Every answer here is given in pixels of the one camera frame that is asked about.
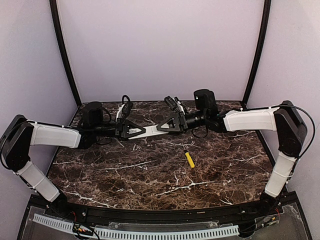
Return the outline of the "white remote control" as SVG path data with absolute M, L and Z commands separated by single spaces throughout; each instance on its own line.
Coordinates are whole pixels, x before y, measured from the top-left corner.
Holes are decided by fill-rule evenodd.
M 141 139 L 141 138 L 154 137 L 154 136 L 168 134 L 167 131 L 158 131 L 156 125 L 146 126 L 146 127 L 143 127 L 143 128 L 146 129 L 146 133 L 141 134 L 141 135 L 136 136 L 136 137 L 129 138 L 129 140 Z

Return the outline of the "yellow handled screwdriver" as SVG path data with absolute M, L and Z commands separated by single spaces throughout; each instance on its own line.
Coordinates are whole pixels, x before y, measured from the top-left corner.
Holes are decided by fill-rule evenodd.
M 186 148 L 184 149 L 184 155 L 187 159 L 189 166 L 193 169 L 195 167 L 195 163 L 194 163 L 189 151 Z

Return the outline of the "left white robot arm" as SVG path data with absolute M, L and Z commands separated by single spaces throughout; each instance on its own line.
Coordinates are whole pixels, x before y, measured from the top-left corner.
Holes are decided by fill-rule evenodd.
M 0 162 L 39 193 L 52 209 L 67 217 L 72 210 L 68 207 L 66 195 L 32 162 L 30 147 L 44 145 L 82 150 L 95 144 L 99 137 L 129 140 L 145 138 L 148 132 L 146 127 L 128 120 L 71 127 L 36 122 L 19 114 L 0 139 Z

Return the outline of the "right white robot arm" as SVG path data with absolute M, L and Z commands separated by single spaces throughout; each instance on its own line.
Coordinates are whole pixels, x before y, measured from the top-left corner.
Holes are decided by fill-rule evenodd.
M 285 185 L 305 153 L 302 148 L 308 128 L 299 114 L 302 109 L 286 100 L 275 106 L 220 111 L 215 101 L 196 99 L 197 111 L 184 113 L 183 108 L 173 99 L 168 99 L 166 103 L 176 112 L 157 125 L 157 130 L 161 132 L 180 133 L 205 126 L 207 131 L 216 133 L 245 130 L 277 133 L 278 157 L 260 195 L 258 208 L 261 214 L 269 214 L 280 201 Z

